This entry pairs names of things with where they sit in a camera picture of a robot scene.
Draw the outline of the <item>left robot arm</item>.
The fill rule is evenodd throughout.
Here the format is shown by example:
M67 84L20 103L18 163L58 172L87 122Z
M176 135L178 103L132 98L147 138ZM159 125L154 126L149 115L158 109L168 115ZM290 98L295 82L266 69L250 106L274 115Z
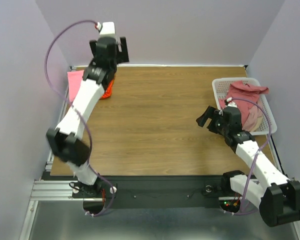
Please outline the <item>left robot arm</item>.
M70 187L90 197L101 193L101 181L90 165L92 144L82 138L88 131L87 122L97 104L113 82L117 66L129 62L127 40L104 36L89 43L93 58L84 69L79 90L69 104L68 112L55 128L48 129L47 141L52 153L66 163L78 182Z

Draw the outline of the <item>pink t-shirt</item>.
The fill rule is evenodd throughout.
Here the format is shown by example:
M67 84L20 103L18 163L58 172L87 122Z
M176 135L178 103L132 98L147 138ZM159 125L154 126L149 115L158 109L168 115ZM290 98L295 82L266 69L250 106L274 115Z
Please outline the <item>pink t-shirt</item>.
M83 79L84 70L69 71L67 72L68 80L68 98L72 103L78 94L80 89L81 81Z

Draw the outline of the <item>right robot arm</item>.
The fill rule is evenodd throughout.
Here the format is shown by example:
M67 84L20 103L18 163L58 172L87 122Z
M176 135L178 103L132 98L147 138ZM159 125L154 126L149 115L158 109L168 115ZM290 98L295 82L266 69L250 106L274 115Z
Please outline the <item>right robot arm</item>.
M227 106L218 110L208 106L196 119L210 132L224 137L225 143L250 168L245 175L239 170L225 172L220 182L221 192L240 194L252 203L269 227L300 221L300 182L290 180L281 173L262 152L254 136L242 129L241 112L237 107Z

